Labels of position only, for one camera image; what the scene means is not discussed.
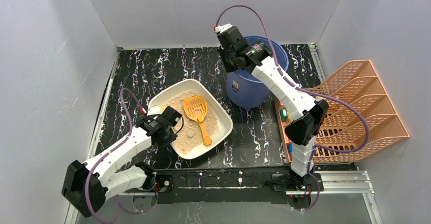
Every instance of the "black bracket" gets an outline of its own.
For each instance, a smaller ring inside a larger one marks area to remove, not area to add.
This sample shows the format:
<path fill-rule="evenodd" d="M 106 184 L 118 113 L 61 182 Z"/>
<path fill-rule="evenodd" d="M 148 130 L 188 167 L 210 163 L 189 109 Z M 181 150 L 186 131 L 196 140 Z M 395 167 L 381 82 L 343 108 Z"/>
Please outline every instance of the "black bracket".
<path fill-rule="evenodd" d="M 182 115 L 172 107 L 168 106 L 161 115 L 156 118 L 143 115 L 136 122 L 136 127 L 141 127 L 147 131 L 147 136 L 151 137 L 153 143 L 160 147 L 168 146 L 175 141 L 177 135 L 172 128 L 177 125 Z"/>
<path fill-rule="evenodd" d="M 289 195 L 287 203 L 297 210 L 308 208 L 311 205 L 311 195 Z"/>
<path fill-rule="evenodd" d="M 271 50 L 260 41 L 249 45 L 236 26 L 218 34 L 217 38 L 221 45 L 217 51 L 228 73 L 238 69 L 251 73 L 256 66 L 262 65 L 263 59 L 272 56 Z"/>
<path fill-rule="evenodd" d="M 315 101 L 315 103 L 316 105 L 310 111 L 304 111 L 301 118 L 285 128 L 285 133 L 292 143 L 306 146 L 309 140 L 319 132 L 329 105 L 326 100 Z"/>
<path fill-rule="evenodd" d="M 145 175 L 147 176 L 142 188 L 144 190 L 153 189 L 156 183 L 156 170 L 145 162 L 138 162 L 137 164 L 135 164 L 135 167 L 139 167 L 142 171 L 144 171 Z"/>
<path fill-rule="evenodd" d="M 61 194 L 84 216 L 91 216 L 85 201 L 84 184 L 89 170 L 78 160 L 72 162 L 66 171 Z M 105 203 L 105 192 L 96 173 L 91 176 L 88 195 L 94 211 L 98 211 Z"/>
<path fill-rule="evenodd" d="M 156 182 L 159 184 L 158 193 L 170 193 L 173 190 L 173 176 L 168 174 L 159 174 L 156 176 Z"/>
<path fill-rule="evenodd" d="M 313 174 L 318 181 L 309 175 L 302 177 L 303 181 L 298 185 L 298 180 L 295 179 L 294 175 L 276 173 L 272 175 L 271 181 L 266 184 L 272 187 L 275 192 L 286 192 L 286 191 L 298 191 L 302 186 L 311 186 L 313 190 L 317 190 L 317 184 L 320 186 L 320 190 L 323 190 L 322 176 L 319 173 Z"/>

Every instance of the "white connector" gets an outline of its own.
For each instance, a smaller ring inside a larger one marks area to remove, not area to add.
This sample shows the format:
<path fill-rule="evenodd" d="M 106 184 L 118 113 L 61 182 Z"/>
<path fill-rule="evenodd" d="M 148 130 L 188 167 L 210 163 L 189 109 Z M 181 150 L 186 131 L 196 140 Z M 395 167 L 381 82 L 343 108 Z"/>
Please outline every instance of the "white connector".
<path fill-rule="evenodd" d="M 230 29 L 231 27 L 232 27 L 232 25 L 230 23 L 228 23 L 228 24 L 225 24 L 223 26 L 214 27 L 214 31 L 216 34 L 219 35 L 219 34 L 223 33 L 224 31 Z"/>

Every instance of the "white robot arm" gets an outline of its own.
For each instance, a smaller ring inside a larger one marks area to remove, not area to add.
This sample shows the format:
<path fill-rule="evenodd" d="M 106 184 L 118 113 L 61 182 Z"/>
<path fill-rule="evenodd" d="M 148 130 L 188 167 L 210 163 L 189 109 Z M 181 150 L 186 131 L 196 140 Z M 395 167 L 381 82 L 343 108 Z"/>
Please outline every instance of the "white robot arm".
<path fill-rule="evenodd" d="M 272 52 L 262 42 L 257 41 L 249 45 L 238 28 L 231 24 L 217 26 L 214 30 L 221 44 L 218 52 L 226 71 L 246 69 L 286 106 L 293 119 L 285 130 L 293 147 L 291 170 L 296 174 L 296 185 L 301 187 L 307 175 L 307 165 L 311 159 L 317 132 L 329 107 L 328 103 L 298 91 L 287 83 L 285 78 L 296 84 L 275 64 Z"/>
<path fill-rule="evenodd" d="M 176 139 L 172 128 L 182 115 L 171 107 L 163 113 L 158 106 L 150 108 L 147 115 L 136 122 L 130 136 L 126 135 L 108 149 L 83 163 L 72 162 L 66 172 L 61 194 L 85 217 L 91 214 L 85 202 L 84 182 L 89 171 L 100 162 L 90 180 L 89 195 L 92 207 L 98 211 L 105 201 L 132 188 L 151 189 L 155 184 L 155 170 L 145 163 L 138 163 L 127 170 L 117 172 L 124 164 L 152 144 L 166 146 Z"/>

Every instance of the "green block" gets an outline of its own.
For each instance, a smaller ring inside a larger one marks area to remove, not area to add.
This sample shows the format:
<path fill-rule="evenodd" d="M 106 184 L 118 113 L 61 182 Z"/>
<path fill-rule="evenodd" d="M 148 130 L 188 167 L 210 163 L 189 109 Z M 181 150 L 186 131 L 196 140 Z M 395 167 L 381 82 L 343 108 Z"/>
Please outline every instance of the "green block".
<path fill-rule="evenodd" d="M 287 110 L 286 109 L 281 109 L 280 110 L 280 118 L 281 118 L 282 121 L 286 121 L 287 120 L 288 115 L 287 115 Z"/>

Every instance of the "clump of litter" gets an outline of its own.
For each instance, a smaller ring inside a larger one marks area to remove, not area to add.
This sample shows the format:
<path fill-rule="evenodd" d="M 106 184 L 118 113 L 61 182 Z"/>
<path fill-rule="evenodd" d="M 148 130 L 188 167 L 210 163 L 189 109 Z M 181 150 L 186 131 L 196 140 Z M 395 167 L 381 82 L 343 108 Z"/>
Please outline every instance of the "clump of litter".
<path fill-rule="evenodd" d="M 186 90 L 172 97 L 165 103 L 159 105 L 161 111 L 164 111 L 167 106 L 170 106 L 181 113 L 182 117 L 184 118 L 184 127 L 178 133 L 178 137 L 173 142 L 175 147 L 183 154 L 188 154 L 194 147 L 203 144 L 202 133 L 199 125 L 187 117 L 182 105 L 183 100 L 197 95 L 200 94 L 196 90 Z M 174 130 L 178 131 L 181 128 L 181 124 L 182 122 L 180 121 L 174 127 Z M 208 112 L 204 119 L 204 124 L 209 136 L 211 139 L 213 139 L 212 136 L 217 131 L 219 126 L 217 118 L 210 108 L 208 108 Z"/>

